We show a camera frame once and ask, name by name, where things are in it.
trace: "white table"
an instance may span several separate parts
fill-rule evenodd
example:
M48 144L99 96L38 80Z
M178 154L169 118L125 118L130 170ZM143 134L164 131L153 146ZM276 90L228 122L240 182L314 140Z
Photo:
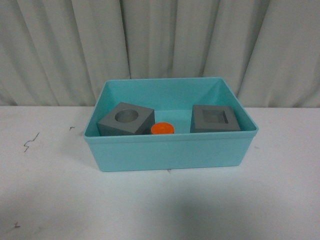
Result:
M240 166L131 172L98 170L92 110L0 107L1 240L320 239L320 109L247 108Z

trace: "teal plastic bin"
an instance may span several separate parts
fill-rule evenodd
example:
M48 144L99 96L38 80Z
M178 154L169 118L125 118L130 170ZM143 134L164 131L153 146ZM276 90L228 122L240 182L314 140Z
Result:
M120 102L154 109L175 133L100 136L98 121ZM241 131L190 133L193 105L231 106ZM105 83L83 137L99 169L114 172L238 166L257 132L222 78L128 79Z

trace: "gray block with circular hole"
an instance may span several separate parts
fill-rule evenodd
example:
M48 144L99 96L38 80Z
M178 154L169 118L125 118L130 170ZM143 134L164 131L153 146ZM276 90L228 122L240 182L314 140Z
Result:
M101 136L123 136L150 134L154 124L154 109L120 102L97 125Z
M190 133L240 131L230 106L193 105Z

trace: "white curtain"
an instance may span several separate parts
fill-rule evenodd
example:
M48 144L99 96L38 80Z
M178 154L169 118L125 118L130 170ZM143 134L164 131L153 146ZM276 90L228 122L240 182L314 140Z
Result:
M223 77L246 107L320 107L320 1L0 1L0 105L182 77Z

